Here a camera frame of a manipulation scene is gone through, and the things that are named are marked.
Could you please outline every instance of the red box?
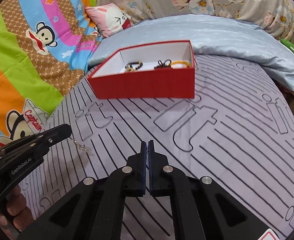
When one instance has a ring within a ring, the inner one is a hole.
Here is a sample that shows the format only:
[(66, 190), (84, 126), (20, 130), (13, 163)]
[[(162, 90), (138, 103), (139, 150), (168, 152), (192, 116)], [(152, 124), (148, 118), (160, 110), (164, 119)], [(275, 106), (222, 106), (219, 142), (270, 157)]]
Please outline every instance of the red box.
[[(188, 61), (154, 70), (158, 61)], [(143, 62), (131, 73), (124, 73), (129, 62)], [(98, 99), (112, 98), (194, 98), (194, 53), (190, 41), (164, 41), (117, 50), (90, 76), (90, 86)]]

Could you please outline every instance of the colorful quilt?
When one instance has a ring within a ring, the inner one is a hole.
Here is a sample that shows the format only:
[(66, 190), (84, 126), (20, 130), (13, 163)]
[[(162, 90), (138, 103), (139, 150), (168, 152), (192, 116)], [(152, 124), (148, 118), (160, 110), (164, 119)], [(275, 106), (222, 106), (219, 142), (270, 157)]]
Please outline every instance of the colorful quilt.
[(101, 41), (85, 13), (96, 0), (3, 0), (0, 5), (0, 147), (42, 131), (87, 71)]

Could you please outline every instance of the silver chain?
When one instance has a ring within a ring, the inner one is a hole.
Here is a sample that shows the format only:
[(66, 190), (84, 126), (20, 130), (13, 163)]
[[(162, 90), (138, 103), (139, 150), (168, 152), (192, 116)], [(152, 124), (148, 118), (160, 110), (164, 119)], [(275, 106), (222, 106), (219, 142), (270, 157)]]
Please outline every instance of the silver chain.
[(76, 147), (77, 147), (79, 150), (81, 150), (81, 151), (83, 151), (83, 152), (88, 152), (88, 153), (90, 153), (90, 149), (86, 148), (85, 145), (80, 144), (79, 142), (77, 142), (77, 141), (76, 141), (74, 138), (72, 138), (72, 137), (69, 137), (69, 139), (72, 140), (72, 141), (74, 142), (74, 144), (76, 145)]
[(148, 150), (148, 146), (146, 148), (146, 166), (148, 167), (149, 165), (149, 150)]

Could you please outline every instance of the light blue blanket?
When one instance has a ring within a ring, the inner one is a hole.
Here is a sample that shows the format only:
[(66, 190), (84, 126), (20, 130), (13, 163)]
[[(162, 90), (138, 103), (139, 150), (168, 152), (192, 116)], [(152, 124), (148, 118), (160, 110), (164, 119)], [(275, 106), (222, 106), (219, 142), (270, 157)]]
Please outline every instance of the light blue blanket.
[(294, 54), (290, 50), (256, 24), (208, 15), (141, 22), (104, 39), (88, 63), (99, 64), (119, 48), (168, 40), (191, 40), (195, 54), (257, 62), (271, 78), (294, 91)]

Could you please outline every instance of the pillow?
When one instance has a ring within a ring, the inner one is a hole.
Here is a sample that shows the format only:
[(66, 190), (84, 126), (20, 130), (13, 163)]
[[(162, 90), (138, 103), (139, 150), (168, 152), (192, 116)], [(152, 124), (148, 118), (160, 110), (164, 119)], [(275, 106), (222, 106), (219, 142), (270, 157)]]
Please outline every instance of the pillow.
[(114, 3), (103, 6), (86, 7), (87, 15), (97, 25), (99, 32), (109, 37), (119, 31), (131, 27), (127, 16)]

